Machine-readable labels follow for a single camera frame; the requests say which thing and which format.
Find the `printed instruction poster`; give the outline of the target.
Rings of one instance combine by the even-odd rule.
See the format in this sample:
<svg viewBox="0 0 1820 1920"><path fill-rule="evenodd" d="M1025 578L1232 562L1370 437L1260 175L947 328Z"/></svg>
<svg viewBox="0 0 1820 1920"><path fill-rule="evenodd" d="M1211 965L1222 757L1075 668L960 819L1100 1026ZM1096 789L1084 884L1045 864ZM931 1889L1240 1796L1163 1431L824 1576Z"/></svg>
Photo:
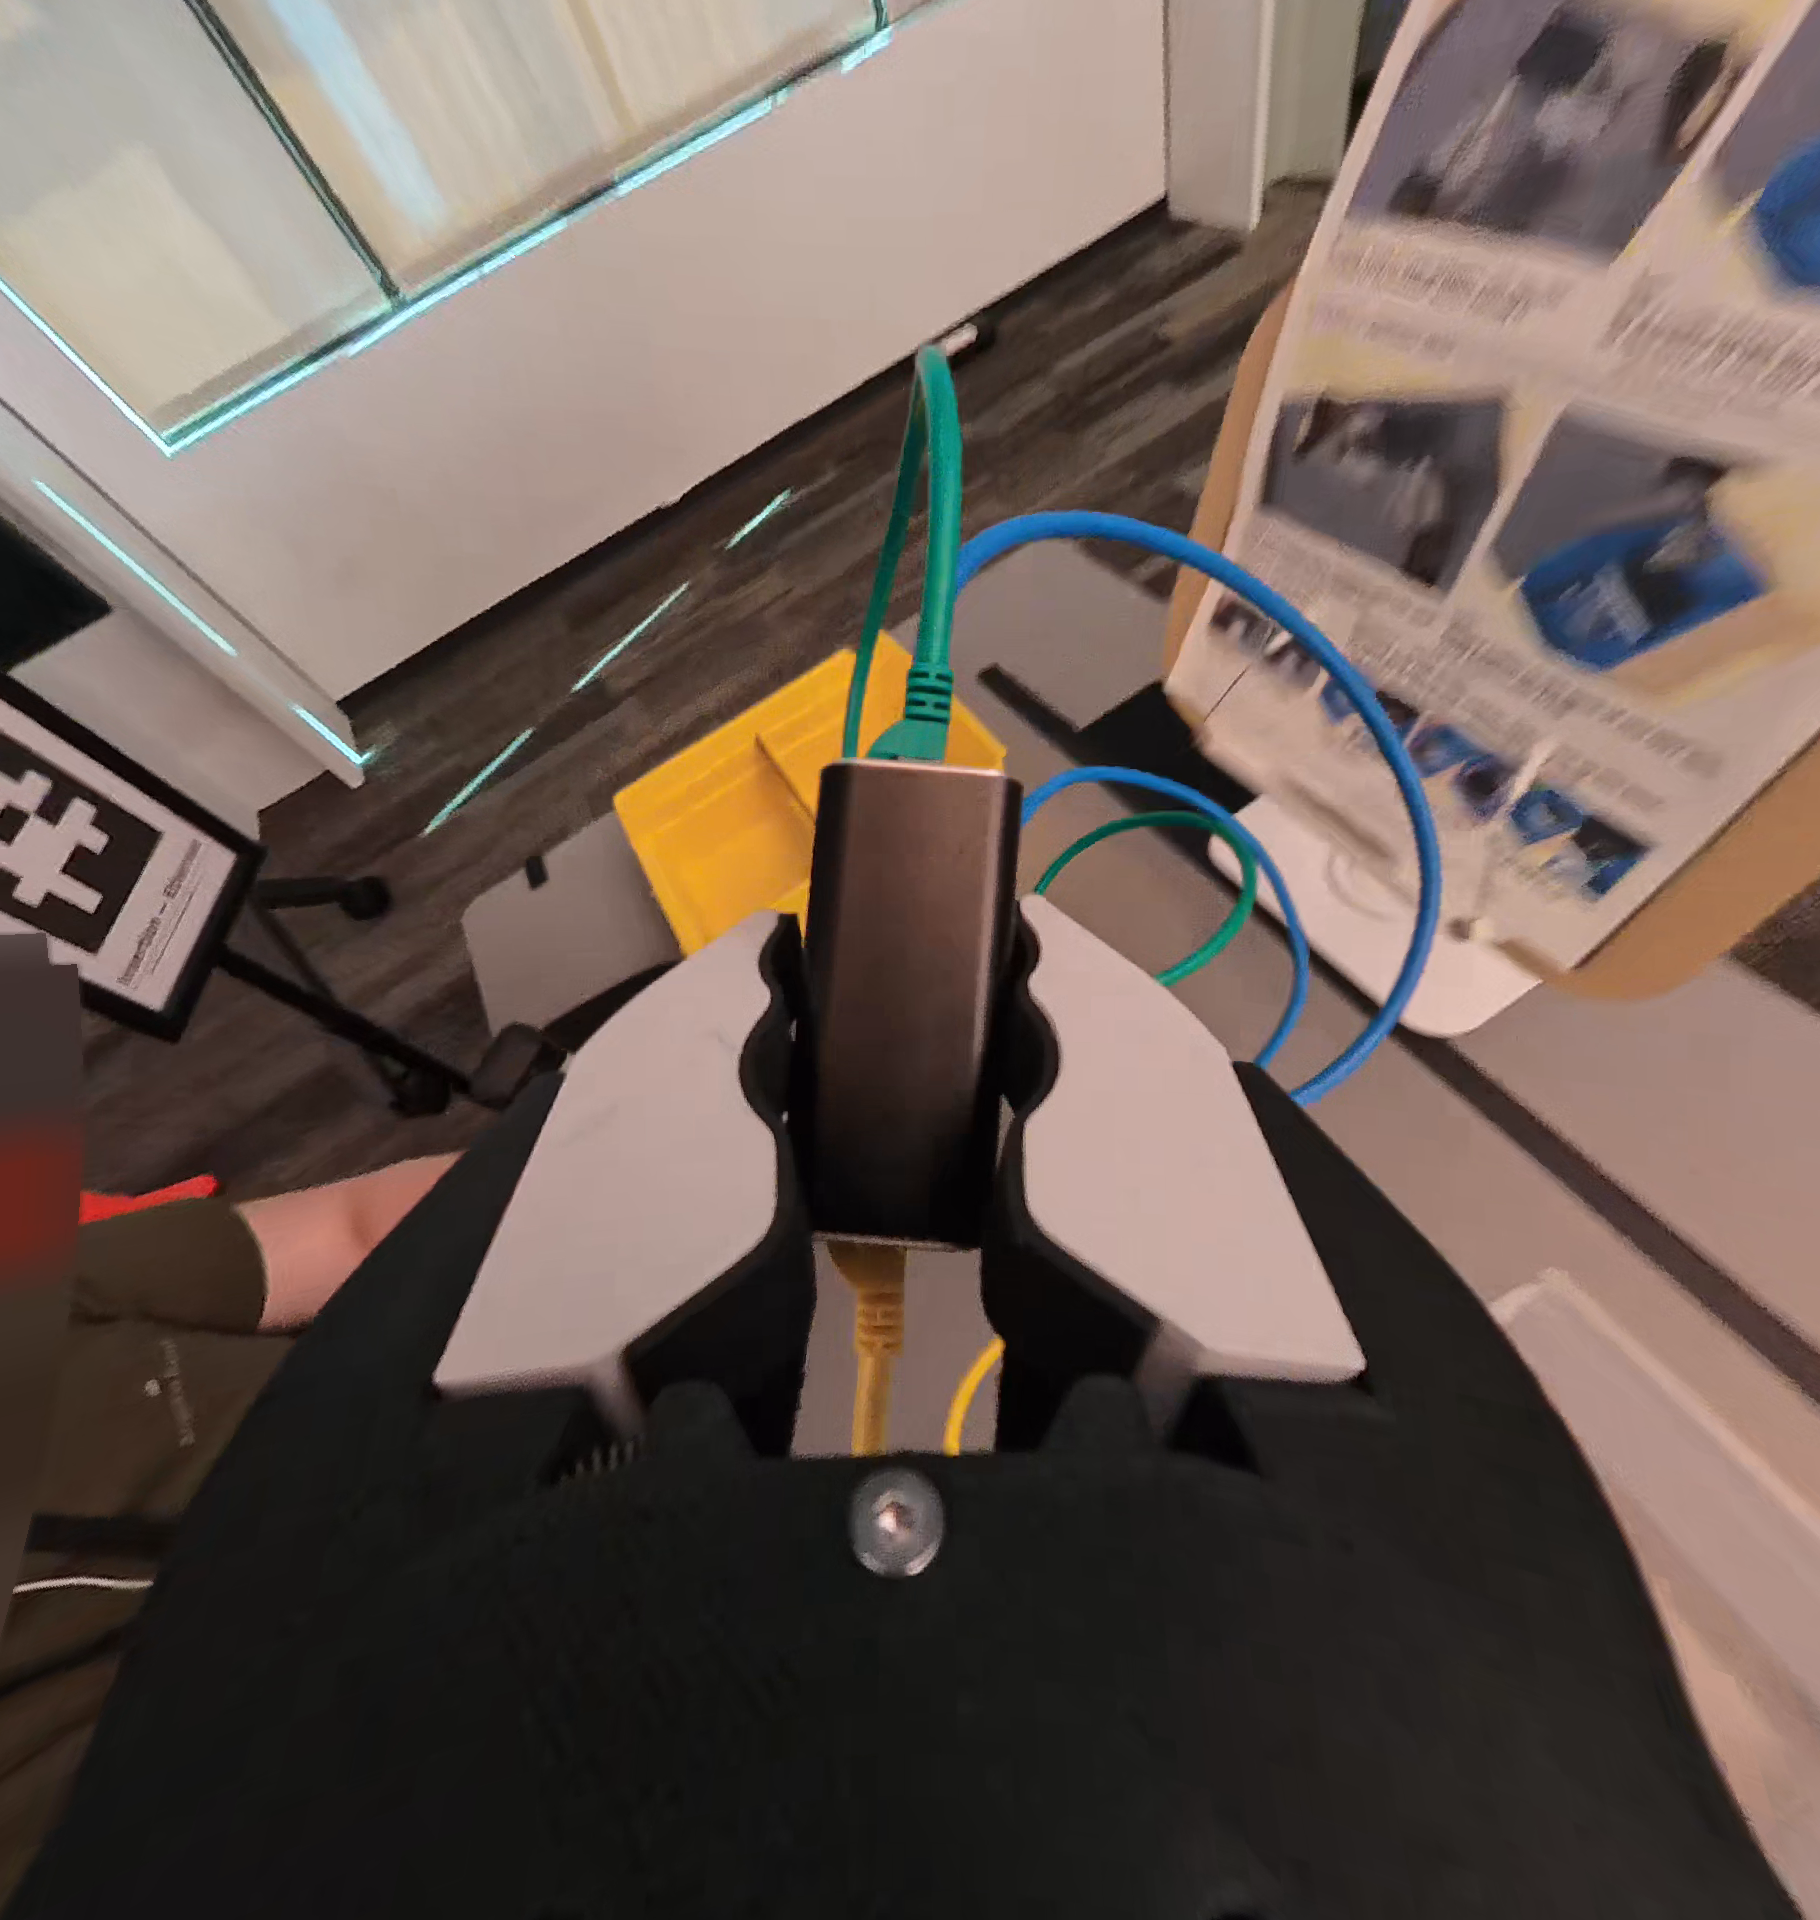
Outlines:
<svg viewBox="0 0 1820 1920"><path fill-rule="evenodd" d="M1412 4L1227 527L1572 972L1820 741L1820 3Z"/></svg>

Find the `yellow plastic bin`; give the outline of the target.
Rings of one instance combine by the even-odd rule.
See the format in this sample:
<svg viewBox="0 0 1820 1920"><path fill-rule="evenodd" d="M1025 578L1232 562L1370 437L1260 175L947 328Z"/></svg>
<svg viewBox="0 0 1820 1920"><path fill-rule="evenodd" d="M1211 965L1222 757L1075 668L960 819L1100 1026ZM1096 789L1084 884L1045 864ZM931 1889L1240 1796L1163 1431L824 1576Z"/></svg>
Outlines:
<svg viewBox="0 0 1820 1920"><path fill-rule="evenodd" d="M952 880L970 913L1011 889L1022 787L1006 748L959 705L943 772L836 772L853 652L842 650L625 787L615 814L682 957L759 914L931 913Z"/></svg>

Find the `black tripod stand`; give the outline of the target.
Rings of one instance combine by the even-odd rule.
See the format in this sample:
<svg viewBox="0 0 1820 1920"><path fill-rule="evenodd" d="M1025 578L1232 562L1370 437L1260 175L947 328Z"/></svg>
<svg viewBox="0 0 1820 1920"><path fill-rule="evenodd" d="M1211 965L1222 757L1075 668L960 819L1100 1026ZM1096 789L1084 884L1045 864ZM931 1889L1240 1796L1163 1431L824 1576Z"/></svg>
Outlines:
<svg viewBox="0 0 1820 1920"><path fill-rule="evenodd" d="M250 892L248 914L279 954L282 969L243 952L234 937L215 952L215 965L242 986L302 1015L333 1041L351 1046L401 1118L435 1118L455 1103L500 1114L535 1079L567 1067L568 1051L550 1031L512 1024L490 1037L473 1070L456 1070L355 1013L282 926L285 916L303 910L330 910L355 925L373 925L391 906L391 892L382 877L260 879Z"/></svg>

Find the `black network switch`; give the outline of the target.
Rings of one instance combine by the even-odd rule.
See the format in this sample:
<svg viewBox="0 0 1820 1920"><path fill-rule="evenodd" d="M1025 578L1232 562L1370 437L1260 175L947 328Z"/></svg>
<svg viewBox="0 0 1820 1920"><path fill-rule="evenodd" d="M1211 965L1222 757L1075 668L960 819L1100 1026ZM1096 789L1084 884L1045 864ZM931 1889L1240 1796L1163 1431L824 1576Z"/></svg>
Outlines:
<svg viewBox="0 0 1820 1920"><path fill-rule="evenodd" d="M793 1128L832 1238L973 1248L997 1134L1022 787L1000 769L824 769Z"/></svg>

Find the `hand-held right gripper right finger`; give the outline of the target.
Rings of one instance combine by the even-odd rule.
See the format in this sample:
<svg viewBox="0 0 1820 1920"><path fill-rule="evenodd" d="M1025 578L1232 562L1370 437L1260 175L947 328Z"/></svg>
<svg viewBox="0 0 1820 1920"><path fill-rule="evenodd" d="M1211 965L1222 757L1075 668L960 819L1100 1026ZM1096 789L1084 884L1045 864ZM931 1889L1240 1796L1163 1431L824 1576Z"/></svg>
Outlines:
<svg viewBox="0 0 1820 1920"><path fill-rule="evenodd" d="M1358 1338L1202 1018L1043 898L1018 906L1004 1013L982 1229L993 1447L1035 1449L1089 1378L1123 1380L1158 1438L1211 1380L1357 1385Z"/></svg>

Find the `person's olive clothing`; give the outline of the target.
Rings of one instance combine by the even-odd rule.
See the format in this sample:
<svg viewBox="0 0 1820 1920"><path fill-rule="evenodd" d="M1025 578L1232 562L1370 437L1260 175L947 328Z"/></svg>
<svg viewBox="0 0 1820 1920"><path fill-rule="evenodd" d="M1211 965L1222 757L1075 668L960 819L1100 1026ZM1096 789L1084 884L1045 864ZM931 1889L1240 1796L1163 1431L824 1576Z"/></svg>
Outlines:
<svg viewBox="0 0 1820 1920"><path fill-rule="evenodd" d="M0 1637L0 1913L61 1816L175 1525L289 1333L69 1332Z"/></svg>

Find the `clear plastic bin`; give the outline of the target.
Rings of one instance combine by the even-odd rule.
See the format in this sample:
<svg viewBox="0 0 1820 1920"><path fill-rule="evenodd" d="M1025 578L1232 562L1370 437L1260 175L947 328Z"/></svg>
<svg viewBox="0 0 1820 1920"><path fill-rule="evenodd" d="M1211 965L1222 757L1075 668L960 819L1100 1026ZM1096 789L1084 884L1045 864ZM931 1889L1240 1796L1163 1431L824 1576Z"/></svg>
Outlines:
<svg viewBox="0 0 1820 1920"><path fill-rule="evenodd" d="M1820 1409L1659 1284L1493 1309L1597 1471L1725 1777L1820 1917Z"/></svg>

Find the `black framed printed tag sign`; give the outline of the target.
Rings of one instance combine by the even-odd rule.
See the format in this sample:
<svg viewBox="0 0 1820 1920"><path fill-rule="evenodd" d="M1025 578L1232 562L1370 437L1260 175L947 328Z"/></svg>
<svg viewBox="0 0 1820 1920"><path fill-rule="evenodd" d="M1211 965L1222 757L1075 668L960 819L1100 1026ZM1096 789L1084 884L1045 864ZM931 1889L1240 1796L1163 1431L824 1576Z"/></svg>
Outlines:
<svg viewBox="0 0 1820 1920"><path fill-rule="evenodd" d="M264 861L245 833L0 673L0 937L99 1016L175 1045Z"/></svg>

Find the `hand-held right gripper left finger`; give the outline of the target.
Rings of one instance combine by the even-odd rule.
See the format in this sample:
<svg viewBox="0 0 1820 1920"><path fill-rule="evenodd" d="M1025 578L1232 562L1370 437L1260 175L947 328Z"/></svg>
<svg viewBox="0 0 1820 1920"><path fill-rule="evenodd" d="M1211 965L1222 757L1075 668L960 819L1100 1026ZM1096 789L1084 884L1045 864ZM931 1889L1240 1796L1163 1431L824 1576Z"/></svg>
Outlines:
<svg viewBox="0 0 1820 1920"><path fill-rule="evenodd" d="M433 1206L442 1402L575 1395L606 1441L701 1383L789 1455L815 1258L787 1126L801 931L754 913L615 1013Z"/></svg>

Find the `person's left forearm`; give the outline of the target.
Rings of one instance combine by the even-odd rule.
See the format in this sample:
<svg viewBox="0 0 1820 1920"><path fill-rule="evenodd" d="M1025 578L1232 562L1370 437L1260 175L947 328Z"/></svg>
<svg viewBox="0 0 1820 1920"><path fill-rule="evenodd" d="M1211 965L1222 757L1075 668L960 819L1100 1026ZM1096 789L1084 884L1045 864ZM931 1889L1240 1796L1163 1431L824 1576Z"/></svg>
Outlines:
<svg viewBox="0 0 1820 1920"><path fill-rule="evenodd" d="M456 1162L408 1158L250 1201L167 1193L85 1223L74 1314L214 1333L299 1332Z"/></svg>

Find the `white router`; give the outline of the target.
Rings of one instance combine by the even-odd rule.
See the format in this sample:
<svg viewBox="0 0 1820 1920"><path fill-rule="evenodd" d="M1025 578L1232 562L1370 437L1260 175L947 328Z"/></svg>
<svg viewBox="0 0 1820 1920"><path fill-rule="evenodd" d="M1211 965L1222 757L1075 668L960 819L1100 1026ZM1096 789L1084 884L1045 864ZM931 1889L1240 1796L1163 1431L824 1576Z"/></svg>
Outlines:
<svg viewBox="0 0 1820 1920"><path fill-rule="evenodd" d="M1306 947L1348 986L1380 1003L1402 969L1418 906L1393 880L1274 799L1240 811L1242 826L1276 864ZM1459 1041L1509 1013L1542 982L1498 947L1440 929L1423 982L1402 1009L1412 1033Z"/></svg>

